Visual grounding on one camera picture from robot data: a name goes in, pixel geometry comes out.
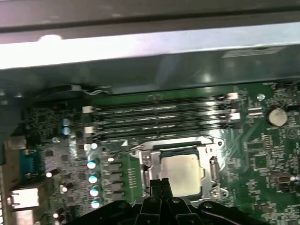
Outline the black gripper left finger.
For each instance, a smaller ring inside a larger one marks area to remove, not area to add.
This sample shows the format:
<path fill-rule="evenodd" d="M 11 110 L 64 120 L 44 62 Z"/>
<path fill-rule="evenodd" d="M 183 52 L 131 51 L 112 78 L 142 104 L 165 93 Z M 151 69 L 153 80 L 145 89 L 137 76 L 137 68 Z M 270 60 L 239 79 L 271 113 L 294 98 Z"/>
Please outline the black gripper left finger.
<path fill-rule="evenodd" d="M 158 225 L 162 208 L 162 180 L 150 181 L 150 196 L 130 204 L 119 200 L 88 215 L 88 225 Z"/>

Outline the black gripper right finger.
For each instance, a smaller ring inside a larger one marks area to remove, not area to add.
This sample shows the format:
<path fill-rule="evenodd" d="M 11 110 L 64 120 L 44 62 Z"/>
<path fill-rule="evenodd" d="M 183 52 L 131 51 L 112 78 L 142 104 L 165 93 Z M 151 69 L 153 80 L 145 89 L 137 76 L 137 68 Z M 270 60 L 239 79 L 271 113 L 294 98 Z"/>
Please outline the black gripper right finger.
<path fill-rule="evenodd" d="M 174 197 L 167 178 L 162 179 L 162 193 L 173 225 L 259 225 L 260 220 L 235 207 L 204 201 L 194 207 L 184 199 Z"/>

